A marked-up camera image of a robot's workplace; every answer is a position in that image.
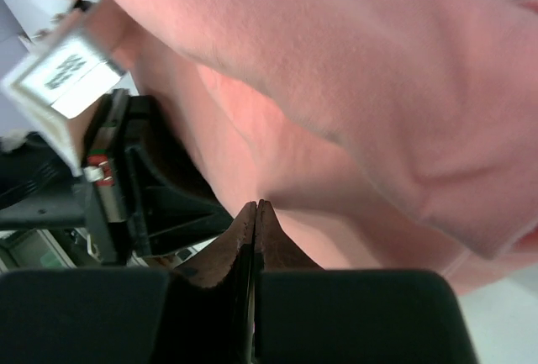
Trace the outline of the pink t shirt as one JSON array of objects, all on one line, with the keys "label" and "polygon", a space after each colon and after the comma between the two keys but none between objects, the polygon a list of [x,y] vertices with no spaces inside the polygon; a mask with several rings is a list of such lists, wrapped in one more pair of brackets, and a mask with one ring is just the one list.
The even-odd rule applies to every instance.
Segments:
[{"label": "pink t shirt", "polygon": [[231,214],[324,267],[461,293],[537,262],[537,0],[114,0],[121,52]]}]

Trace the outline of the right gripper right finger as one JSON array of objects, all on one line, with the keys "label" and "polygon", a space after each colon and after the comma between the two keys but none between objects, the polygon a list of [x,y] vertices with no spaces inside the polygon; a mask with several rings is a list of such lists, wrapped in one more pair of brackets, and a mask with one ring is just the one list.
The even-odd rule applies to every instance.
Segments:
[{"label": "right gripper right finger", "polygon": [[456,295],[425,270],[324,270],[270,203],[255,221],[260,363],[474,363]]}]

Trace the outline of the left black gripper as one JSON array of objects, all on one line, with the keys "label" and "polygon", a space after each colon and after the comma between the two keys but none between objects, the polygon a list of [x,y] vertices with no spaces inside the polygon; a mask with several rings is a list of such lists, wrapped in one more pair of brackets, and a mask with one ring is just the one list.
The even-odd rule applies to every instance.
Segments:
[{"label": "left black gripper", "polygon": [[156,101],[125,89],[98,101],[82,142],[76,176],[36,132],[1,149],[1,228],[84,229],[90,255],[123,266],[132,253],[127,213],[109,154],[124,130],[129,230],[138,256],[165,256],[214,238],[232,217],[167,127]]}]

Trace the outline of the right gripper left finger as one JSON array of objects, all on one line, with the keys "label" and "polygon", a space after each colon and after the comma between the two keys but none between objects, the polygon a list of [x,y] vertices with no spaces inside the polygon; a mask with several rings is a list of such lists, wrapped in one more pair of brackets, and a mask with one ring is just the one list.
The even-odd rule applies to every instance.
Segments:
[{"label": "right gripper left finger", "polygon": [[1,277],[4,363],[247,363],[256,205],[177,268]]}]

